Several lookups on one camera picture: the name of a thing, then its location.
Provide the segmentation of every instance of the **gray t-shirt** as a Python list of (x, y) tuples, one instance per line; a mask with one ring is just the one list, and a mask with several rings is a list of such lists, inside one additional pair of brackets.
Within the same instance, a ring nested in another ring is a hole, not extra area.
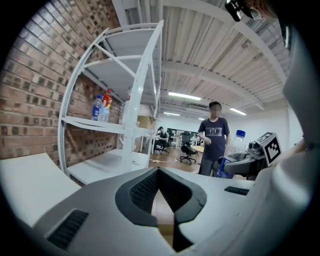
[(203, 120), (200, 124), (199, 133), (205, 134), (211, 139), (211, 144), (204, 146), (203, 158), (216, 161), (223, 157), (226, 150), (226, 138), (230, 131), (227, 120), (219, 117), (217, 121), (211, 122), (210, 119)]

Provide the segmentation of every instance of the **water bottle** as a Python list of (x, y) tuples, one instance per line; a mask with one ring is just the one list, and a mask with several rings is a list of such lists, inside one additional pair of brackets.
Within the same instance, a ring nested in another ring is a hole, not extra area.
[(94, 101), (91, 120), (98, 121), (99, 110), (102, 104), (102, 95), (98, 95)]
[(108, 122), (109, 113), (110, 113), (110, 106), (112, 103), (112, 91), (108, 89), (106, 94), (102, 97), (101, 108), (98, 116), (98, 121), (100, 122)]
[(235, 137), (231, 140), (230, 144), (226, 147), (224, 157), (220, 164), (220, 167), (216, 173), (217, 178), (232, 179), (233, 173), (224, 172), (224, 166), (230, 162), (240, 161), (245, 158), (246, 144), (244, 138), (246, 132), (243, 130), (237, 130)]
[(107, 106), (101, 105), (99, 115), (98, 115), (98, 121), (108, 122), (108, 117), (109, 117), (109, 108)]

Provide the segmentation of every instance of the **ceiling beam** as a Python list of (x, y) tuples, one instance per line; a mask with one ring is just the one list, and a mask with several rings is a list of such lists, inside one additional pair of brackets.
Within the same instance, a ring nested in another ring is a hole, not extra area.
[(198, 77), (200, 80), (217, 84), (218, 86), (230, 90), (233, 93), (238, 94), (249, 101), (253, 101), (260, 109), (264, 109), (263, 102), (259, 100), (255, 95), (253, 95), (251, 92), (247, 91), (235, 82), (232, 82), (219, 74), (213, 73), (208, 70), (203, 70), (201, 67), (163, 60), (162, 71), (167, 73), (178, 73), (189, 77)]
[[(131, 9), (137, 7), (137, 2), (135, 0), (122, 0), (123, 6), (125, 9)], [(157, 1), (150, 0), (150, 5), (154, 6), (157, 4)], [(214, 17), (224, 23), (233, 23), (234, 20), (231, 15), (221, 8), (214, 6), (210, 3), (199, 1), (199, 0), (163, 0), (164, 6), (169, 7), (179, 7), (185, 8), (192, 11), (196, 11), (205, 15)], [(286, 82), (286, 74), (282, 69), (279, 61), (277, 60), (274, 53), (266, 45), (266, 43), (245, 23), (242, 21), (236, 22), (233, 27), (235, 30), (243, 34), (247, 39), (249, 39), (258, 49), (263, 53), (263, 55), (268, 59), (272, 64), (273, 68), (277, 72), (282, 83)]]
[(118, 17), (121, 27), (129, 25), (128, 18), (126, 15), (126, 9), (124, 8), (123, 1), (112, 0), (113, 7), (115, 9), (116, 15)]

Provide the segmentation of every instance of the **hand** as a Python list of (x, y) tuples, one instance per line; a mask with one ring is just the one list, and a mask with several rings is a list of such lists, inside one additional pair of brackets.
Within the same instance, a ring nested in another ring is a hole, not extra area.
[(211, 139), (210, 138), (208, 138), (208, 137), (204, 137), (204, 143), (206, 144), (206, 145), (210, 145), (211, 144)]

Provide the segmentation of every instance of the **gray plastic housing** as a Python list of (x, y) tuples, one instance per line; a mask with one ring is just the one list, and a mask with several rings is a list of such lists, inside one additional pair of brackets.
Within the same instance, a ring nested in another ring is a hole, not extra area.
[[(308, 207), (318, 180), (319, 150), (298, 154), (266, 168), (255, 181), (221, 179), (173, 168), (168, 171), (205, 191), (207, 201), (193, 221), (179, 225), (194, 245), (180, 255), (266, 255), (292, 229)], [(71, 242), (74, 255), (174, 255), (156, 227), (131, 223), (118, 210), (115, 195), (125, 182), (148, 172), (133, 171), (91, 183), (53, 207), (34, 226), (45, 236), (71, 209), (89, 213)], [(248, 189), (247, 195), (225, 191)]]

